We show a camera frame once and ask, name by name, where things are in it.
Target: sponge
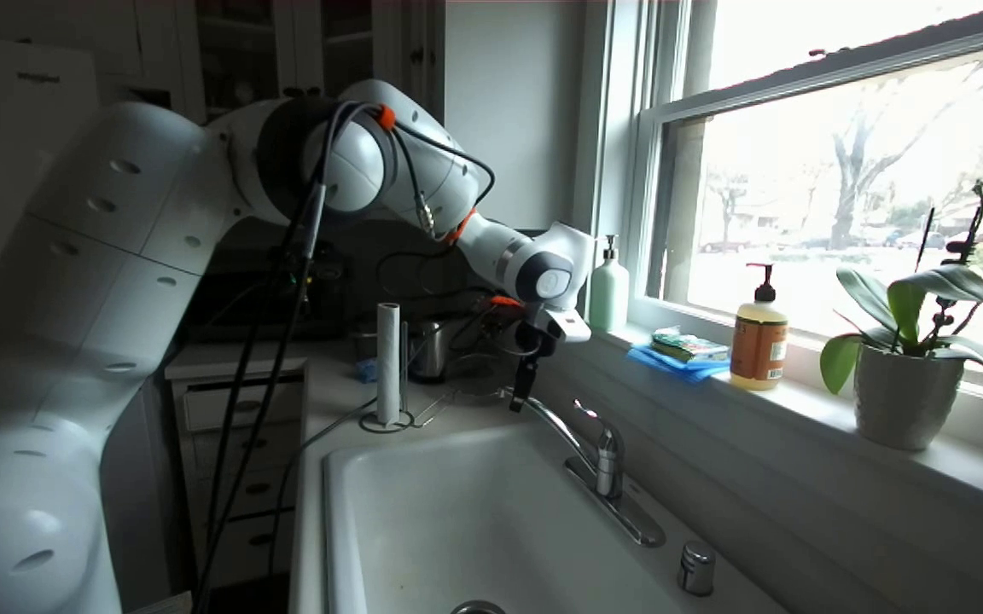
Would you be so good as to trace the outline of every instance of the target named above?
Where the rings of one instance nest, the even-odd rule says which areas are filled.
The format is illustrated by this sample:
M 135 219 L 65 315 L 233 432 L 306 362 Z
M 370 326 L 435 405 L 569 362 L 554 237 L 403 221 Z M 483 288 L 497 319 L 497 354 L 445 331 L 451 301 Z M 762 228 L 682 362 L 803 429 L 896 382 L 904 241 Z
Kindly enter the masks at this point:
M 653 347 L 658 354 L 668 354 L 676 362 L 714 362 L 714 360 L 728 360 L 729 347 L 728 346 L 715 346 L 715 340 L 705 340 L 705 338 L 695 338 L 695 334 L 682 334 L 676 328 L 656 328 L 653 331 Z

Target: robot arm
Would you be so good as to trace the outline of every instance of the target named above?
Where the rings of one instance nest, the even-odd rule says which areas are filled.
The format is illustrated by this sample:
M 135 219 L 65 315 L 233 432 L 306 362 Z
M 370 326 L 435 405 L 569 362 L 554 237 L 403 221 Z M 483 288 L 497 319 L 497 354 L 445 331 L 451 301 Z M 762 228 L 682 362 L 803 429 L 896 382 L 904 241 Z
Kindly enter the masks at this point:
M 326 121 L 290 121 L 300 127 L 268 131 L 274 116 L 280 113 L 247 110 L 218 122 L 218 131 L 233 133 L 233 146 L 253 143 L 236 153 L 242 160 L 236 181 L 247 203 L 260 203 L 253 213 L 284 207 L 293 221 L 304 219 L 298 203 L 277 197 L 280 187 L 274 186 L 290 177 L 262 177 L 262 165 L 246 158 L 255 143 L 262 149 L 286 149 L 286 158 L 300 146 L 298 174 L 306 186 L 312 216 L 321 216 L 321 206 L 340 216 L 386 207 L 428 240 L 458 247 L 481 279 L 519 298 L 536 319 L 549 319 L 556 338 L 590 338 L 590 328 L 574 311 L 590 273 L 590 237 L 554 227 L 528 240 L 483 219 L 477 197 L 481 174 L 490 181 L 490 170 L 460 153 L 451 133 L 410 97 L 386 81 L 359 81 L 338 99 Z

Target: tree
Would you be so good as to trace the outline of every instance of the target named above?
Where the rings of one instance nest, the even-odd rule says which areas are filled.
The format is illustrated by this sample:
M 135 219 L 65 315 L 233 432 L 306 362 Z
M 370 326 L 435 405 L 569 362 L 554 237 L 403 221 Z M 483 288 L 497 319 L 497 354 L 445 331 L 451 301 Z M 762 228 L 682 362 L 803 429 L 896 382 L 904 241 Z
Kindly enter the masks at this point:
M 742 174 L 711 174 L 705 187 L 718 197 L 722 247 L 729 247 L 729 227 L 736 219 L 740 197 L 746 196 L 746 177 Z
M 957 80 L 957 90 L 964 93 L 970 80 L 978 69 L 964 71 Z M 920 122 L 904 127 L 907 133 L 896 140 L 896 121 L 889 116 L 896 105 L 911 102 L 911 81 L 902 80 L 878 80 L 855 93 L 855 105 L 849 121 L 832 133 L 832 160 L 835 160 L 835 216 L 832 216 L 832 247 L 853 241 L 853 227 L 858 203 L 866 191 L 896 165 L 907 158 L 915 143 L 955 105 L 957 93 L 944 93 L 931 113 L 920 116 Z

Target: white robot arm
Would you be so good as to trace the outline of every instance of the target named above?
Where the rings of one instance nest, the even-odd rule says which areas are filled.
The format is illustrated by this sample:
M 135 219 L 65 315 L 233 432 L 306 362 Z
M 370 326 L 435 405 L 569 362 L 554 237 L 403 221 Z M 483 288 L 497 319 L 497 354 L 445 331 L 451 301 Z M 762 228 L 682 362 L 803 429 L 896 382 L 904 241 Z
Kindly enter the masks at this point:
M 120 612 L 97 456 L 238 219 L 290 221 L 309 255 L 325 206 L 382 206 L 458 241 L 540 334 L 585 338 L 584 231 L 477 216 L 474 165 L 394 90 L 353 86 L 338 110 L 255 102 L 205 131 L 128 102 L 53 160 L 0 252 L 0 612 Z
M 317 187 L 312 207 L 326 206 L 326 213 L 340 216 L 386 207 L 394 219 L 423 228 L 428 240 L 453 241 L 481 279 L 519 298 L 536 315 L 544 315 L 556 338 L 590 338 L 590 328 L 574 311 L 590 273 L 590 237 L 554 227 L 528 240 L 483 219 L 477 213 L 477 191 L 481 170 L 488 174 L 488 169 L 460 153 L 451 133 L 410 97 L 370 80 L 351 86 L 338 99 L 338 110 L 331 110 L 331 121 L 312 122 L 298 113 L 300 102 L 290 105 L 293 110 L 246 110 L 210 127 L 218 133 L 233 133 L 238 165 L 236 181 L 242 196 L 255 203 L 255 213 L 265 213 L 262 219 L 277 219 L 268 207 L 293 216 L 290 207 L 298 207 L 298 203 L 277 197 L 284 191 L 274 187 L 293 186 L 290 169 L 286 177 L 262 177 L 255 146 L 277 146 L 290 158 L 290 146 L 300 143 L 300 181 L 309 196 Z

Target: white sink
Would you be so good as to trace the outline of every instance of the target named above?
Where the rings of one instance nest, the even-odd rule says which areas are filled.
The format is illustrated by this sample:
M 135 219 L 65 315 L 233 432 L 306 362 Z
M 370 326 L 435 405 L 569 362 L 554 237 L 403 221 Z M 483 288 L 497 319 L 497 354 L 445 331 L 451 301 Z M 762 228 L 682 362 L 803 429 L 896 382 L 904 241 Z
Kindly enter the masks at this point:
M 671 578 L 549 451 L 536 428 L 500 428 L 326 456 L 335 612 L 676 612 Z
M 290 612 L 781 612 L 722 555 L 711 599 L 682 593 L 679 553 L 695 536 L 627 486 L 664 533 L 658 548 L 631 544 L 569 478 L 569 447 L 536 415 L 500 402 L 432 412 L 423 429 L 382 436 L 346 423 L 309 447 L 300 465 Z

